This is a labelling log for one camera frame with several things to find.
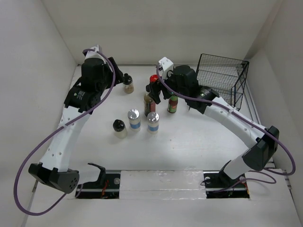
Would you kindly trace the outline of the black cap shaker back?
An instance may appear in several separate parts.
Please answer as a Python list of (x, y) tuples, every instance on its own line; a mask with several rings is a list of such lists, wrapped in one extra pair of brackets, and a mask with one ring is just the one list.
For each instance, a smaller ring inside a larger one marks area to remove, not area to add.
[(132, 77), (128, 74), (125, 73), (123, 76), (123, 85), (124, 85), (124, 92), (127, 94), (131, 94), (134, 92), (134, 85), (133, 85), (133, 79)]

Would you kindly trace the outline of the black cap shaker front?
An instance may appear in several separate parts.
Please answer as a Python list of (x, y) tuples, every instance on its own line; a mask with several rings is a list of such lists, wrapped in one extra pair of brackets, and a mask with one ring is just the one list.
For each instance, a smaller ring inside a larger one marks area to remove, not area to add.
[(127, 129), (125, 127), (125, 123), (122, 120), (116, 119), (113, 122), (113, 129), (115, 131), (115, 135), (118, 138), (124, 139), (127, 136)]

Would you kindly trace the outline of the yellow cap green label bottle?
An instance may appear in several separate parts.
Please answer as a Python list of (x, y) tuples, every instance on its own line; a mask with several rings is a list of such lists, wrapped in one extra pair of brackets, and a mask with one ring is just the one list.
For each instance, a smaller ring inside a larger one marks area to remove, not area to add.
[(169, 98), (169, 103), (168, 103), (168, 112), (173, 114), (177, 111), (177, 106), (178, 106), (178, 97), (177, 96), (171, 96)]

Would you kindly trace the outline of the tall black cap sauce bottle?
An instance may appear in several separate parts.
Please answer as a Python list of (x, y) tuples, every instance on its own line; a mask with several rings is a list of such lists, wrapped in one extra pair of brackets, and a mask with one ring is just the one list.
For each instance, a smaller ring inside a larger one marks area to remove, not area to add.
[(148, 116), (150, 112), (156, 111), (156, 104), (154, 100), (149, 96), (148, 93), (146, 93), (143, 97), (144, 102), (144, 114), (145, 116)]

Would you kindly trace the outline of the red lid sauce jar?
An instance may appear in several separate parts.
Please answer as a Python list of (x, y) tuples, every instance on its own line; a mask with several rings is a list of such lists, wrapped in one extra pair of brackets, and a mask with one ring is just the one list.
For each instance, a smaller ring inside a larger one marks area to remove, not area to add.
[(150, 85), (158, 83), (158, 76), (156, 74), (151, 75), (149, 79)]

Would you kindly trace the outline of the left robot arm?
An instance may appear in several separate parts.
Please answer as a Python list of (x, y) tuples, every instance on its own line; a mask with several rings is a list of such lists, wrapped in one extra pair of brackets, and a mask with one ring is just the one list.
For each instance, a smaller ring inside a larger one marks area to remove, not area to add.
[(66, 194), (79, 185), (80, 174), (77, 170), (69, 169), (69, 162), (80, 131), (104, 91), (123, 82), (123, 73), (114, 58), (108, 60), (109, 63), (106, 63), (102, 58), (92, 57), (85, 59), (82, 64), (81, 76), (64, 101), (58, 125), (62, 130), (54, 135), (39, 163), (31, 164), (28, 169), (40, 183)]

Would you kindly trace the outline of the silver lid shaker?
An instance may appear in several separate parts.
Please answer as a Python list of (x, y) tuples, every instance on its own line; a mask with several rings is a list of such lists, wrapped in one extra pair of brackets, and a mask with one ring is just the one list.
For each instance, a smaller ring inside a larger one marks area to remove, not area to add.
[(134, 131), (139, 131), (141, 128), (140, 113), (137, 109), (131, 109), (127, 113), (130, 128)]
[(159, 130), (159, 115), (156, 112), (150, 112), (147, 115), (148, 132), (151, 134), (158, 133)]

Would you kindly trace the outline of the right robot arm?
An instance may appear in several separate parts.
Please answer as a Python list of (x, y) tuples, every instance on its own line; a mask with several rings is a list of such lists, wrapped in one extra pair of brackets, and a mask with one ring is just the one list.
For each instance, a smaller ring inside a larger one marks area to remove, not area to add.
[(266, 128), (250, 121), (215, 90), (199, 85), (195, 71), (187, 65), (158, 64), (156, 72), (157, 78), (149, 83), (149, 95), (155, 103), (160, 103), (160, 94), (164, 99), (182, 98), (190, 108), (219, 122), (246, 145), (244, 153), (219, 171), (217, 178), (222, 185), (230, 186), (244, 173), (266, 167), (277, 150), (279, 130), (276, 127)]

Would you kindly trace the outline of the black cap shaker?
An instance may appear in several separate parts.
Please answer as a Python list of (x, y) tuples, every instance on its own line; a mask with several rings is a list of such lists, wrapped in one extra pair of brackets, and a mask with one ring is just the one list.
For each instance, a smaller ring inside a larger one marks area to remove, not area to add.
[(124, 139), (127, 136), (127, 129), (125, 127), (125, 123), (122, 120), (116, 119), (113, 122), (113, 129), (115, 131), (115, 135), (118, 138)]
[(125, 73), (123, 76), (123, 85), (124, 85), (124, 92), (127, 94), (131, 94), (134, 92), (134, 85), (133, 85), (133, 79), (132, 77), (128, 74)]

